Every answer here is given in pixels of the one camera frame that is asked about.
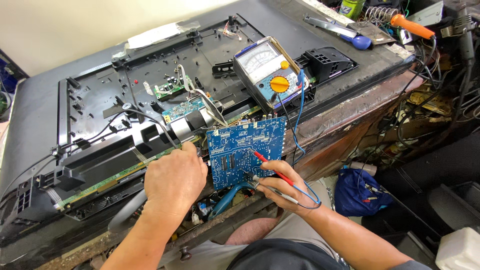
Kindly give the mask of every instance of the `person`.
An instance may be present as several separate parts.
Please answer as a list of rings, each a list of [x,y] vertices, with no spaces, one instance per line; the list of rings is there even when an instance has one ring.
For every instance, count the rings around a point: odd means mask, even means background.
[[[302,178],[288,163],[273,160],[264,162],[261,168],[281,172],[307,191]],[[151,162],[145,174],[148,200],[142,215],[101,269],[157,269],[167,241],[205,186],[207,173],[207,165],[197,157],[196,147],[190,142],[184,143],[181,150],[173,150],[170,155]],[[282,179],[266,177],[259,182],[257,190],[290,213],[288,217],[264,239],[250,245],[219,245],[208,241],[190,251],[192,258],[186,264],[174,263],[176,266],[166,265],[166,269],[343,269],[335,252],[356,270],[430,269],[335,213],[326,206],[326,200],[317,209],[302,208],[266,188],[276,188],[304,205],[314,206],[311,199]]]

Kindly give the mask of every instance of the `orange soldering iron handle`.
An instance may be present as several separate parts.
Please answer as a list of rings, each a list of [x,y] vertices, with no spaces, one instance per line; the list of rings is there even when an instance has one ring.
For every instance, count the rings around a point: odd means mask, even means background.
[[[411,22],[411,21],[405,19],[405,16],[403,16],[402,14],[397,14],[397,15],[393,16],[390,23],[393,26],[401,26],[401,27],[405,28],[406,30],[408,30],[410,33],[416,34],[416,35],[418,35],[420,37],[423,37],[423,38],[426,38],[426,39],[430,39],[432,36],[435,35],[435,33],[433,31],[421,26],[420,24],[414,23],[414,22]]]

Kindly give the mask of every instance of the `tv main board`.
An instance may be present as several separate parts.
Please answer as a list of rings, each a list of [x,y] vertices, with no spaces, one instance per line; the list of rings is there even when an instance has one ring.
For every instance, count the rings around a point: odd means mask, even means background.
[[[215,190],[248,180],[247,172],[259,177],[275,174],[260,169],[261,161],[249,149],[268,160],[280,160],[285,134],[285,117],[215,129],[207,132],[208,151]]]

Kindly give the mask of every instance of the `red terminal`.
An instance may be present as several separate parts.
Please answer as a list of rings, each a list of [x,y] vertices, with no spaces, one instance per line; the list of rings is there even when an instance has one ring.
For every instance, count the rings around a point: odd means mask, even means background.
[[[268,160],[267,160],[264,156],[262,156],[259,152],[255,151],[255,150],[253,150],[253,149],[251,149],[251,148],[250,148],[250,151],[252,151],[253,154],[254,154],[256,157],[258,157],[258,159],[261,160],[262,162],[267,162],[267,161],[268,161]],[[279,172],[277,172],[277,171],[274,171],[274,172],[275,172],[276,174],[278,174],[278,176],[280,176],[280,178],[282,178],[283,180],[285,180],[285,182],[287,182],[290,186],[293,186],[293,185],[294,185],[294,183],[293,183],[288,177],[286,177],[285,175],[283,175],[282,173],[279,173]]]

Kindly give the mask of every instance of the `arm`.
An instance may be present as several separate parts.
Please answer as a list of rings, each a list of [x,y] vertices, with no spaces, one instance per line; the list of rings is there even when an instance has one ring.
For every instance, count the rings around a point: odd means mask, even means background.
[[[200,195],[207,173],[191,142],[151,162],[145,173],[148,200],[142,215],[102,270],[157,269],[165,244]]]
[[[296,186],[307,191],[303,179],[285,161],[264,162],[262,169],[281,172],[290,178]],[[278,206],[302,217],[353,268],[357,270],[385,270],[412,260],[384,239],[348,218],[333,212],[324,205],[314,210],[305,209],[264,187],[274,187],[306,206],[314,206],[312,200],[282,179],[262,178],[260,184],[257,190],[264,192],[265,196],[276,202]]]

